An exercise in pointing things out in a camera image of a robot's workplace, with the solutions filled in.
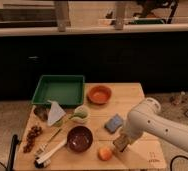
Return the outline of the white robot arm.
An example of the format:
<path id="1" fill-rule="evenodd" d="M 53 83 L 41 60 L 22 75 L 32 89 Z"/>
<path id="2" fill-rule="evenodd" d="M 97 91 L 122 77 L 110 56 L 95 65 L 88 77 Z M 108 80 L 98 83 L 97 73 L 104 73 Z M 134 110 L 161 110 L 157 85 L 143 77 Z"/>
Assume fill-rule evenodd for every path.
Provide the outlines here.
<path id="1" fill-rule="evenodd" d="M 159 116 L 160 111 L 156 99 L 145 98 L 128 112 L 122 133 L 131 144 L 147 132 L 188 152 L 188 126 Z"/>

